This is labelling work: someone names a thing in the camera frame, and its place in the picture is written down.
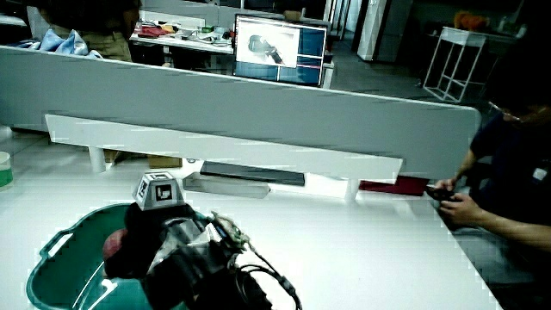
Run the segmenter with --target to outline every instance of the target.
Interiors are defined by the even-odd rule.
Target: cardboard box
[[[182,167],[181,158],[172,158],[167,156],[147,155],[147,161],[149,162],[149,168],[180,168]]]
[[[114,163],[116,158],[117,158],[118,153],[119,153],[119,151],[116,151],[116,150],[104,149],[103,150],[103,155],[105,156],[105,162],[106,163]]]

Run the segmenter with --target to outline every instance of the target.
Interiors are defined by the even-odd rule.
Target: black cable
[[[250,243],[249,243],[249,247],[251,251],[253,251],[255,255],[257,255],[258,258],[262,259],[269,267],[266,268],[257,264],[248,263],[243,266],[239,266],[237,268],[235,273],[235,286],[237,291],[241,295],[242,299],[244,300],[245,304],[249,307],[251,306],[249,301],[249,296],[247,295],[245,290],[245,279],[248,277],[252,277],[251,273],[253,272],[263,272],[269,276],[272,276],[274,279],[276,279],[279,282],[279,284],[282,286],[282,288],[287,292],[287,294],[289,294],[289,296],[293,298],[296,310],[301,310],[302,304],[300,303],[299,296],[296,294],[296,291],[293,285],[291,284],[291,282],[285,276],[281,276],[264,257],[258,254],[258,252]]]

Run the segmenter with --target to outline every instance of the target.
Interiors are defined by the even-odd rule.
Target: light blue cloth
[[[40,51],[86,56],[89,58],[102,58],[95,50],[89,51],[83,38],[74,29],[65,40],[59,37],[52,29],[48,29],[44,39],[38,47]]]
[[[40,41],[36,40],[23,40],[17,43],[8,44],[8,47],[20,47],[37,50],[40,47]]]
[[[86,56],[88,55],[88,47],[80,34],[72,30],[67,40],[61,42],[55,52]]]
[[[53,30],[48,29],[46,34],[44,34],[42,42],[40,43],[39,51],[53,52],[59,45],[61,45],[61,43],[63,43],[63,41],[64,40],[55,34]]]

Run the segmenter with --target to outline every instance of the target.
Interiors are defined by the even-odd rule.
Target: green cup
[[[14,180],[11,172],[10,155],[7,152],[0,152],[0,187],[8,185]]]

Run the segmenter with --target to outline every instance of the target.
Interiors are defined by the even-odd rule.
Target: gray partition
[[[208,26],[221,26],[225,28],[232,28],[236,13],[255,12],[247,9],[183,0],[145,0],[142,9],[151,12],[203,18]],[[269,13],[256,13],[267,16],[280,16]]]
[[[117,121],[403,158],[402,175],[430,179],[455,173],[480,125],[469,107],[6,46],[0,67],[10,127],[47,131],[44,114]]]

